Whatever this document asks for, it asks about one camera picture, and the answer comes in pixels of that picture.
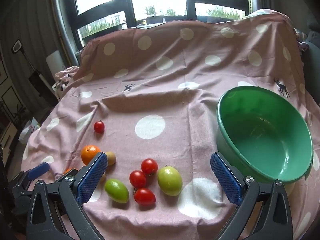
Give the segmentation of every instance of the orange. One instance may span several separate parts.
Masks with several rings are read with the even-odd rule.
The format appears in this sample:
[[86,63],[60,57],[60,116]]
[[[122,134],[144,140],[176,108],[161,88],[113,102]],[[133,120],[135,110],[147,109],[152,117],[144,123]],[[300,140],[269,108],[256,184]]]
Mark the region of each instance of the orange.
[[67,174],[69,171],[71,171],[72,169],[74,168],[70,168],[70,169],[67,169],[63,174]]
[[95,157],[95,155],[101,152],[99,147],[94,145],[84,146],[81,150],[81,159],[85,165],[88,165],[89,162]]

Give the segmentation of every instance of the green bowl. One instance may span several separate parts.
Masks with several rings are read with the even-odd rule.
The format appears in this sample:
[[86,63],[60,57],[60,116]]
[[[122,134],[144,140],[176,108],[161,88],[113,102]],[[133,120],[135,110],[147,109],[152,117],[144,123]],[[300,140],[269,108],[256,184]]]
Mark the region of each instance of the green bowl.
[[300,113],[278,94],[253,86],[235,87],[217,106],[219,152],[244,176],[285,184],[308,177],[313,146]]

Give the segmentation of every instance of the green tomato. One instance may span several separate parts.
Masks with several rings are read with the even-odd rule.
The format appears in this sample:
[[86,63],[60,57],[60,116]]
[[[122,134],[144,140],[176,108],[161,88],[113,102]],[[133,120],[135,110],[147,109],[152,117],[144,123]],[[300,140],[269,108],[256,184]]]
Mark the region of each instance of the green tomato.
[[129,200],[127,187],[118,179],[108,179],[104,185],[104,189],[108,196],[118,203],[127,203]]
[[168,196],[177,196],[182,190],[180,173],[171,166],[163,167],[158,171],[158,184]]

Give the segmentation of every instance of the wrinkled cloth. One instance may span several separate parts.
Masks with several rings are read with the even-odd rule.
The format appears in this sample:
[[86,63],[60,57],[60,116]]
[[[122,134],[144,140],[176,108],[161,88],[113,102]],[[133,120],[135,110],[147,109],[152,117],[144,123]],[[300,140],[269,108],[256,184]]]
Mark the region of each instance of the wrinkled cloth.
[[[276,78],[290,95],[285,99],[308,123],[315,150],[308,179],[286,186],[298,239],[319,209],[320,109],[305,90],[292,24],[271,10],[225,23],[175,21],[145,30],[129,28],[90,41],[63,98],[31,135],[21,167],[28,170],[47,161],[51,169],[41,179],[53,182],[66,169],[84,165],[80,152],[85,145],[97,145],[116,154],[107,179],[121,180],[130,192],[127,204],[117,204],[100,183],[83,205],[106,239],[212,240],[235,209],[209,164],[217,151],[217,102],[241,85],[282,96]],[[98,120],[105,124],[103,134],[93,130]],[[156,205],[135,203],[129,174],[145,158],[180,172],[179,196],[164,195],[150,177]],[[63,220],[78,239],[68,218]]]
[[297,37],[297,41],[299,42],[303,42],[303,41],[306,41],[307,38],[308,38],[308,35],[306,35],[304,32],[298,30],[298,29],[294,29],[295,32],[296,32],[296,37]]
[[79,70],[78,66],[72,66],[63,71],[56,73],[55,76],[63,82],[69,82],[71,80],[71,77],[73,77],[78,70]]
[[305,52],[307,51],[307,49],[309,49],[309,44],[306,43],[306,42],[299,42],[297,41],[298,43],[298,47],[299,47],[299,50],[300,50],[300,55],[302,55],[302,52]]

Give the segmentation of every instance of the vacuum cleaner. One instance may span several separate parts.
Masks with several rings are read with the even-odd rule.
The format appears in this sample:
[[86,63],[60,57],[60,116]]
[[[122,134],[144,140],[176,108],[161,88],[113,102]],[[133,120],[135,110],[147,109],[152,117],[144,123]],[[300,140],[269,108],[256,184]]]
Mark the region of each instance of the vacuum cleaner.
[[34,86],[34,88],[38,91],[39,96],[43,97],[50,106],[55,107],[58,104],[58,100],[54,95],[54,90],[50,86],[50,84],[46,81],[44,76],[41,74],[40,71],[36,70],[30,60],[28,59],[21,41],[18,39],[13,47],[11,48],[13,54],[17,54],[19,51],[23,54],[24,58],[28,62],[29,66],[32,68],[33,73],[28,78],[30,83]]

